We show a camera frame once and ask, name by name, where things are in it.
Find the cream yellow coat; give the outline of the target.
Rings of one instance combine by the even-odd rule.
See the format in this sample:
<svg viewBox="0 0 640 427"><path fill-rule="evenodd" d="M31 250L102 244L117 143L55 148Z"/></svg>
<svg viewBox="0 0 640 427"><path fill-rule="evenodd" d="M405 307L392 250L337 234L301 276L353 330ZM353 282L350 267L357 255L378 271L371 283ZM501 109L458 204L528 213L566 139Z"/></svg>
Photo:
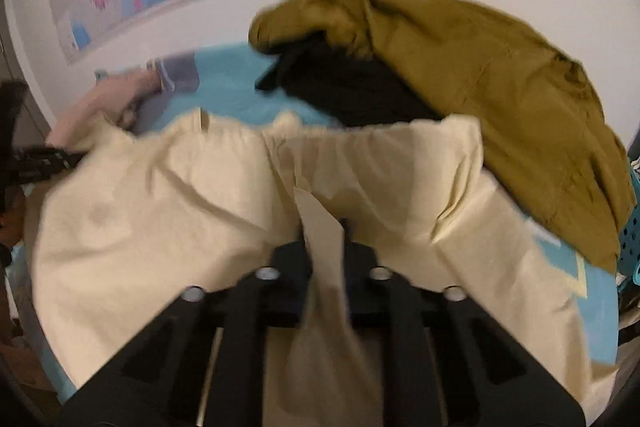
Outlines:
<svg viewBox="0 0 640 427"><path fill-rule="evenodd" d="M590 358L573 291L484 168L472 117L344 131L194 110L141 138L102 117L60 137L85 159L29 196L26 242L41 328L76 386L184 288L231 287L304 234L309 308L268 337L265 422L380 425L378 359L346 317L346 220L414 285L462 287L588 421L608 404L615 369Z"/></svg>

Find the pink folded garment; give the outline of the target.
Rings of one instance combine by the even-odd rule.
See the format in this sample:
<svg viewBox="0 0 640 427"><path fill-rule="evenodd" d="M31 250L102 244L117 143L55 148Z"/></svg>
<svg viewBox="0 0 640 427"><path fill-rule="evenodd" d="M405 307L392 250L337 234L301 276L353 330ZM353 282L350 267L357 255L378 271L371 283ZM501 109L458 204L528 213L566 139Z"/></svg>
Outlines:
<svg viewBox="0 0 640 427"><path fill-rule="evenodd" d="M46 139L47 146L67 148L74 135L102 115L118 127L130 128L136 120L134 106L162 89L160 74L154 68L138 68L103 77L92 90L58 118Z"/></svg>

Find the teal plastic basket rack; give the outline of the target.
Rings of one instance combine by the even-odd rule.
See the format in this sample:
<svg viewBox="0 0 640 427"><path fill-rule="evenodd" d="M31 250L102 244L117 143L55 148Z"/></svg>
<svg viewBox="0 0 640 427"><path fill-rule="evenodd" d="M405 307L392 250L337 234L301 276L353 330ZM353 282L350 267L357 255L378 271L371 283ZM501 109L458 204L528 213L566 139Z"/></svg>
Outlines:
<svg viewBox="0 0 640 427"><path fill-rule="evenodd" d="M639 178L634 170L631 170L631 184L639 204ZM620 257L617 261L617 271L634 285L639 285L640 208L638 204L634 206L623 231L620 232Z"/></svg>

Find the teal bed sheet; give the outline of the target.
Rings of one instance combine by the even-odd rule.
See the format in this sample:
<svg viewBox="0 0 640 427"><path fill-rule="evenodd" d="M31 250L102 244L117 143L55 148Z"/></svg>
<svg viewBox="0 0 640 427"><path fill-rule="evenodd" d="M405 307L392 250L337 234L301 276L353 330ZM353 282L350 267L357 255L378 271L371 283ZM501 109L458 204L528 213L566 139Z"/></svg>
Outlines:
<svg viewBox="0 0 640 427"><path fill-rule="evenodd" d="M288 98L282 93L265 95L255 90L256 80L272 64L271 58L258 56L243 43L200 49L180 58L163 58L160 71L165 76L164 83L171 90L142 105L134 131L158 131L181 113L195 107L244 124L270 124L286 110L302 118L305 124L329 124L328 116L305 102ZM612 397L618 373L615 366L615 279L613 275L588 265L572 247L529 218L525 217L523 221L533 232L535 241L554 269L561 273L558 280L566 282L576 296L589 355L593 361L589 398L595 409L605 407ZM9 285L17 301L26 340L34 349L36 361L41 364L44 377L56 397L64 402L75 393L76 388L55 358L36 317L28 257L28 249L23 244L14 248Z"/></svg>

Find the olive green jacket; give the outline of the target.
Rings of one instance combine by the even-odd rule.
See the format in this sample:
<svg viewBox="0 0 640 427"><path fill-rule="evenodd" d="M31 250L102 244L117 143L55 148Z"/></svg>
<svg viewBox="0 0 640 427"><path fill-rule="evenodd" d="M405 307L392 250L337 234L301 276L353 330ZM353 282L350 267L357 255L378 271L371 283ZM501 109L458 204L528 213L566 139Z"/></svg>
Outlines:
<svg viewBox="0 0 640 427"><path fill-rule="evenodd" d="M475 117L515 202L615 271L636 205L625 147L582 64L526 23L466 0L285 0L248 40L276 58L259 90L347 127Z"/></svg>

